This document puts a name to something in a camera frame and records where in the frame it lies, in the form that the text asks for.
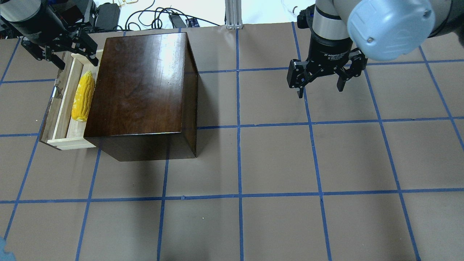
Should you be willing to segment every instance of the white backdrop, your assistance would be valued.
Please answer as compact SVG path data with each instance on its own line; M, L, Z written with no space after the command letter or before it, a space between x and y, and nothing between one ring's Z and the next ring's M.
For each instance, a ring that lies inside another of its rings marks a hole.
M98 5L113 2L113 0L95 0ZM135 11L147 8L152 0L139 0L137 3L125 4L122 6L119 17L119 25L124 28L127 18ZM244 24L267 24L267 23L284 23L296 21L296 15L300 10L313 5L315 0L242 0L242 21ZM156 0L153 7L149 10L155 10L157 7L172 7L179 9L185 14L206 19L219 25L224 24L225 1L224 0ZM141 21L149 24L154 18L151 12L142 15ZM142 26L138 22L139 14L132 16L129 22L138 23L142 29L149 29L149 26ZM161 15L163 28L172 28L167 14ZM203 21L199 21L201 27L213 26ZM138 30L138 27L131 25L130 29Z

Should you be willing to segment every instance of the blue tape grid line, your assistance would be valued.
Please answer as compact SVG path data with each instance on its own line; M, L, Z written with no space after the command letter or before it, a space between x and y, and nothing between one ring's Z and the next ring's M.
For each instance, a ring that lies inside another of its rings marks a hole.
M3 83L3 80L5 79L6 72L8 71L8 68L10 68L11 62L13 61L14 54L16 53L16 50L18 49L20 41L21 39L18 39L18 42L16 43L16 46L14 47L13 53L11 54L11 57L8 60L8 64L6 65L5 71L3 72L3 75L1 76L0 84Z
M396 173L396 168L395 168L395 163L393 162L392 152L390 150L390 145L388 144L387 134L385 133L385 128L383 126L383 121L382 121L382 118L380 116L379 107L377 106L377 101L375 100L374 90L372 89L372 84L371 84L371 81L370 81L369 74L368 74L367 70L364 71L364 74L366 75L367 85L369 86L369 91L371 93L372 101L374 102L375 112L376 112L377 118L379 120L380 130L382 131L382 136L383 136L383 140L385 142L385 147L387 149L388 158L390 159L390 165L392 167L393 177L394 177L395 182L396 182L397 192L398 192L398 195L400 196L401 207L403 208L403 214L405 216L406 226L407 226L407 229L409 231L409 236L411 238L412 248L414 249L414 254L416 256L416 260L420 261L419 251L417 249L416 240L414 239L414 233L412 232L411 222L409 221L409 215L407 213L403 193L401 192L400 181L398 179L398 174Z
M296 36L296 30L295 30L295 23L291 23L292 29L293 29L293 37L295 38L295 46L296 46L296 52L298 54L298 59L301 60L301 54L300 54L300 48L298 44L298 37ZM325 246L327 250L327 259L328 261L332 261L332 252L330 251L330 240L329 240L329 230L327 229L327 219L325 215L325 207L324 207L324 192L322 190L322 183L321 183L321 176L319 173L319 164L317 161L317 152L316 152L316 145L314 142L314 132L313 132L313 124L311 121L311 114L309 113L309 105L308 105L308 97L306 96L306 91L303 91L303 97L304 97L304 105L306 108L306 116L308 118L308 126L309 126L309 136L311 139L311 148L313 152L313 159L314 159L314 167L316 170L316 179L317 179L317 190L318 190L318 195L319 195L319 203L321 206L321 215L322 215L322 226L324 229L324 237L325 237Z
M160 211L160 225L158 228L158 248L156 251L156 260L160 261L161 259L161 240L163 236L163 225L164 225L164 207L166 203L166 188L168 186L168 170L169 170L169 160L166 160L164 164L164 180L163 180L163 194L161 198L161 211Z
M427 57L425 57L424 51L422 50L422 47L419 47L420 54L422 54L422 58L424 58L425 65L427 66L427 70L429 71L430 77L432 78L433 84L435 85L435 88L437 89L438 95L440 96L441 101L443 102L443 106L445 107L446 113L448 113L449 120L451 121L451 124L453 125L454 131L456 132L456 135L458 136L459 143L461 144L461 148L464 150L464 142L463 139L461 138L461 135L459 134L458 127L456 126L456 122L454 121L454 118L451 114L450 108L446 104L445 98L440 90L440 87L438 85L437 80L435 79L435 76L433 75L432 69L430 68L429 62L427 61Z
M436 60L436 61L427 61L428 63L457 63L464 62L464 59L456 60ZM415 61L415 62L386 62L386 63L368 63L368 66L376 65L414 65L414 64L426 64L424 61ZM269 68L251 68L251 69L235 69L235 70L217 70L217 71L200 71L198 73L220 73L220 72L252 72L252 71L274 71L274 70L288 70L288 67L269 67Z
M464 119L464 117L454 117L454 119ZM382 119L382 122L413 122L413 121L441 121L449 120L448 117L435 117L435 118L404 118L404 119ZM351 121L320 121L312 122L313 125L318 124L355 124L355 123L378 123L376 120L351 120ZM292 123L267 123L267 124L241 124L240 128L254 128L254 127L278 127L278 126L299 126L308 125L307 122L292 122ZM238 125L219 125L219 126L200 126L198 130L213 130L213 129L234 129Z
M37 83L37 82L54 82L55 79L37 79L37 80L19 80L19 81L3 81L4 84L16 84L16 83Z
M236 55L236 84L237 84L237 169L238 169L238 194L242 194L242 154L240 148L240 53L238 47L238 32L235 30L235 55ZM243 246L243 201L242 197L238 199L238 226L239 226L239 238L240 238L240 261L244 261L244 246Z
M77 244L76 261L79 260L79 256L81 254L82 240L84 238L85 225L87 223L87 216L89 215L89 208L90 208L90 202L92 199L93 186L95 184L95 177L97 176L98 163L100 162L101 153L102 153L101 149L98 149L97 158L95 160L95 167L93 169L92 182L90 183L90 188L89 188L89 195L87 196L87 201L86 201L87 204L85 205L84 219L82 220L81 233L79 235L79 243Z
M464 188L440 188L440 189L402 189L401 193L437 193L437 192L464 192ZM382 195L396 194L398 190L359 190L359 191L326 191L324 196L340 195ZM250 194L223 194L204 196L153 196L153 197L121 197L121 198L92 198L90 202L130 202L130 201L170 201L170 200L204 200L221 198L257 198L257 197L302 197L320 196L319 192L288 192L288 193L250 193ZM14 204L15 200L0 200L0 204ZM87 199L28 199L19 200L18 204L47 204L47 203L70 203L87 202Z
M298 58L301 59L300 52L299 52L299 46L298 46L298 40L296 37L296 31L295 31L295 25L292 23L292 28L293 28L293 33L295 37L295 44L296 44L296 49L298 53ZM6 73L8 71L8 68L13 60L14 54L16 53L16 50L19 46L20 39L16 43L15 49L13 51L13 54L11 55L7 67L2 75L2 78L0 80L0 84L2 83L30 83L30 82L52 82L55 81L55 79L34 79L34 80L16 80L16 81L4 81L4 78L6 76ZM452 63L452 62L464 62L464 59L456 59L456 60L436 60L436 61L428 61L424 55L424 52L422 48L419 48L421 51L421 54L424 58L424 61L417 61L417 62L392 62L392 63L370 63L368 65L407 65L407 64L426 64L427 69L431 75L431 78L433 79L433 82L437 88L437 91L440 95L440 98L442 99L442 102L446 108L446 111L448 113L448 117L436 117L436 118L418 118L418 119L381 119L380 118L380 113L378 111L377 104L375 102L375 97L374 93L372 91L372 86L370 85L370 80L368 78L367 72L366 72L366 78L369 83L369 88L371 91L372 98L374 100L374 105L376 107L376 112L378 114L377 120L355 120L355 121L325 121L325 122L311 122L310 120L310 114L309 114L309 107L308 107L308 100L306 96L306 92L304 93L304 98L305 98L305 106L307 109L307 116L309 122L307 123L282 123L282 124L245 124L241 125L240 124L240 104L239 104L239 72L249 72L249 71L269 71L269 70L287 70L287 67L274 67L274 68L253 68L253 69L240 69L239 68L239 52L238 52L238 30L236 31L236 55L237 55L237 68L235 70L221 70L221 71L202 71L199 73L218 73L218 72L236 72L237 74L237 120L238 120L238 125L225 125L225 126L203 126L199 127L199 130L204 130L204 129L222 129L222 128L237 128L238 133L237 133L237 145L238 145L238 189L239 193L238 194L228 194L228 195L207 195L207 196L166 196L166 185L167 185L167 173L168 173L168 161L166 161L166 166L165 166L165 179L164 179L164 184L163 184L163 196L162 197L134 197L134 198L96 198L92 199L91 194L93 191L93 185L95 182L95 177L97 173L97 168L98 168L98 162L100 158L101 151L98 151L97 154L97 159L96 159L96 164L95 164L95 169L94 169L94 174L92 177L92 182L90 185L90 190L89 190L89 197L87 199L39 199L39 200L20 200L20 196L22 194L22 190L24 189L24 185L27 179L28 172L30 170L30 166L33 161L33 157L35 155L35 151L38 145L39 141L39 134L38 133L25 133L25 134L1 134L0 137L31 137L31 136L37 136L36 142L34 144L34 148L31 153L31 157L29 159L29 163L23 178L23 181L21 183L21 187L18 192L18 196L16 200L11 200L11 201L0 201L0 204L14 204L13 207L13 212L10 217L8 227L5 232L5 239L8 237L9 231L11 229L11 225L14 219L14 215L17 209L17 206L22 203L63 203L63 202L86 202L86 210L84 213L84 219L83 219L83 224L81 228L81 234L79 238L79 244L77 248L77 253L76 253L76 260L79 259L79 254L80 254L80 248L82 245L82 239L84 235L84 230L85 230L85 224L86 224L86 219L88 215L88 210L91 202L126 202L126 201L162 201L161 203L161 213L160 213L160 231L159 231L159 238L158 238L158 258L157 260L160 259L160 251L161 251L161 236L162 236L162 224L163 224L163 218L164 218L164 202L166 200L200 200L200 199L217 199L217 198L238 198L239 199L239 218L240 218L240 259L244 260L244 254L243 254L243 210L242 210L242 198L246 197L279 197L279 196L319 196L321 198L321 211L322 211L322 218L323 218L323 225L324 225L324 234L326 236L326 247L327 247L327 252L328 252L328 259L331 260L331 253L330 253L330 245L329 245L329 237L328 237L328 232L327 232L327 224L326 224L326 219L325 219L325 209L323 205L323 196L332 196L332 195L371 195L371 194L395 194L399 193L400 195L400 200L401 204L403 207L403 211L405 213L405 218L408 226L408 230L411 236L411 240L413 243L414 247L414 252L416 254L416 259L420 260L418 251L417 251L417 246L415 244L415 240L412 234L412 229L411 225L409 222L409 218L407 215L407 210L406 206L404 203L404 199L402 194L403 193L429 193L429 192L463 192L464 188L442 188L442 189L401 189L400 184L396 175L396 171L393 172L395 176L395 181L397 183L397 190L373 190L373 191L332 191L332 192L322 192L322 185L320 181L320 175L318 171L318 164L317 164L317 155L316 155L316 148L314 146L314 137L313 137L313 132L312 132L312 125L314 124L350 124L350 123L379 123L382 128L382 134L384 136L384 141L386 142L388 154L391 160L392 168L394 169L394 164L393 164L393 158L391 157L391 152L388 147L388 141L386 138L385 131L383 129L383 122L410 122L410 121L431 121L431 120L450 120L453 124L453 127L456 131L456 134L458 136L458 139L461 143L461 146L464 150L464 144L462 141L462 138L459 134L459 131L456 127L456 124L454 122L454 119L464 119L464 117L453 117L451 115L451 112L445 102L445 99L443 97L443 94L441 93L441 90L436 82L436 79L430 69L429 64L430 63ZM270 126L294 126L294 125L309 125L310 128L310 136L311 136L311 144L313 147L313 157L315 160L315 167L316 167L316 176L318 179L318 192L301 192L301 193L265 193L265 194L242 194L241 191L241 155L240 155L240 128L248 128L248 127L270 127Z
M31 137L38 135L38 133L0 134L0 137Z
M53 88L53 90L52 90L52 92L50 94L50 99L53 96L54 89L55 89L55 87ZM44 117L42 118L42 122L40 123L39 130L42 129L42 126L44 125L44 122L45 122L45 112L44 112ZM16 196L16 200L14 202L13 211L11 212L10 220L8 221L8 226L6 227L5 236L3 237L5 240L8 238L8 234L10 233L11 225L13 224L14 215L16 214L16 209L18 208L19 199L21 198L21 194L23 193L23 189L24 189L24 185L26 183L27 175L29 174L29 170L31 169L32 160L34 159L34 154L35 154L35 151L37 149L37 145L39 143L39 138L40 138L40 136L37 135L37 138L35 139L34 147L32 148L31 156L29 157L29 162L27 163L27 168L26 168L26 171L24 173L23 180L21 182L21 186L20 186L19 191L18 191L18 195Z

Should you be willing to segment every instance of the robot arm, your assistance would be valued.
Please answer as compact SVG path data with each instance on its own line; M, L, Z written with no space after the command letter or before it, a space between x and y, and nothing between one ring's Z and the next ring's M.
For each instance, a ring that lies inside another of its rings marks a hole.
M0 15L21 34L21 45L37 60L47 60L61 70L64 62L54 52L70 51L98 65L96 42L84 31L85 24L69 26L47 0L0 0Z
M464 0L316 0L298 15L298 28L311 30L309 54L306 61L290 61L287 82L302 98L305 85L337 74L343 91L346 81L361 75L367 58L393 60L427 37L452 31L461 32L464 42L463 21ZM358 48L351 50L353 41Z

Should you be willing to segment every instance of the light wooden drawer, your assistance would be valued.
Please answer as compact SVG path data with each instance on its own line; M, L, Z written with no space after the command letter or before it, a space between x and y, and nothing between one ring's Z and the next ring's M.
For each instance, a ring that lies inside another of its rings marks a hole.
M98 50L96 57L101 60L103 50ZM85 56L66 53L66 67L58 73L55 93L48 104L45 122L40 132L40 141L59 150L93 148L95 145L84 139L86 122L71 119L72 103L76 95L79 79L86 71L92 71L97 79L98 69Z

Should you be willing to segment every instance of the metal frame post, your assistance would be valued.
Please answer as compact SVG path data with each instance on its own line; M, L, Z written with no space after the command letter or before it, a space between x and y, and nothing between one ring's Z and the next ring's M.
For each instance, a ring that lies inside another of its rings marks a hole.
M226 28L242 29L242 0L226 0Z

